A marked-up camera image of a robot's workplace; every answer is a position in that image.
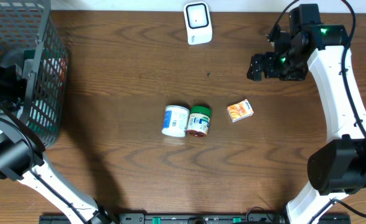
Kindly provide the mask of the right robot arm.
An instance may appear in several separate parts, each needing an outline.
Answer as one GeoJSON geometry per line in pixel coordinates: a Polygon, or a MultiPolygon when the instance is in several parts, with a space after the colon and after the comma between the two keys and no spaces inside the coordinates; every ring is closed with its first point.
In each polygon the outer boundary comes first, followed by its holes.
{"type": "Polygon", "coordinates": [[[275,223],[319,223],[335,204],[366,188],[366,110],[355,81],[350,46],[354,32],[321,21],[317,4],[291,2],[283,14],[289,31],[275,24],[273,51],[251,58],[247,77],[316,82],[327,143],[307,162],[306,185],[274,217],[275,223]]]}

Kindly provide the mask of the white cylindrical container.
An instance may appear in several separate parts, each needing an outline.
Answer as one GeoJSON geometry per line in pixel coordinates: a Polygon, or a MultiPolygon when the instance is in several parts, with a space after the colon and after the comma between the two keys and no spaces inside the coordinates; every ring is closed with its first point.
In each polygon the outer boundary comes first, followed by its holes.
{"type": "Polygon", "coordinates": [[[161,132],[166,136],[184,138],[187,131],[189,114],[190,111],[183,106],[166,106],[161,132]]]}

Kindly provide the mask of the orange Kleenex tissue pack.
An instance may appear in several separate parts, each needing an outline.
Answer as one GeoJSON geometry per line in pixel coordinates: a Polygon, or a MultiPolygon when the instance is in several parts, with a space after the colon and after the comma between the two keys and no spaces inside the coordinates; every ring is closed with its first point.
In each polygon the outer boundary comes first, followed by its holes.
{"type": "Polygon", "coordinates": [[[254,110],[247,99],[228,106],[227,112],[233,123],[254,114],[254,110]]]}

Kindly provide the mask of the green-lid seasoning jar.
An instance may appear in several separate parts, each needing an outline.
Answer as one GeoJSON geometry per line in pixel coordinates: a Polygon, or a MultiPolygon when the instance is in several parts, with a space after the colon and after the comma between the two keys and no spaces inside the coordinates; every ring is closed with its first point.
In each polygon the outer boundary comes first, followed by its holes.
{"type": "Polygon", "coordinates": [[[204,106],[193,106],[187,124],[187,133],[195,137],[206,137],[210,127],[212,111],[204,106]]]}

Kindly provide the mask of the green 3M gloves package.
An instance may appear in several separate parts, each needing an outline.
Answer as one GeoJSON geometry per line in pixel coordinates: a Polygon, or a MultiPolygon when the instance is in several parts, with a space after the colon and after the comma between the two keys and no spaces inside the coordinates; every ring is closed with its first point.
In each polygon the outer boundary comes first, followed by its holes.
{"type": "Polygon", "coordinates": [[[31,65],[25,66],[29,77],[24,100],[27,124],[37,123],[46,128],[59,124],[67,67],[68,58],[49,49],[42,51],[38,71],[34,72],[31,65]]]}

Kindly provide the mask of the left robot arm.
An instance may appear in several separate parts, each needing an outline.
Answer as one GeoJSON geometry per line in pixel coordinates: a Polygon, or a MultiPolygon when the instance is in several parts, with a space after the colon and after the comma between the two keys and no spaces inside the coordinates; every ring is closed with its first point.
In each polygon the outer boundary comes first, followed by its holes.
{"type": "Polygon", "coordinates": [[[0,68],[0,179],[25,185],[55,205],[71,223],[117,223],[91,196],[72,185],[50,162],[39,137],[18,117],[20,80],[0,68]]]}

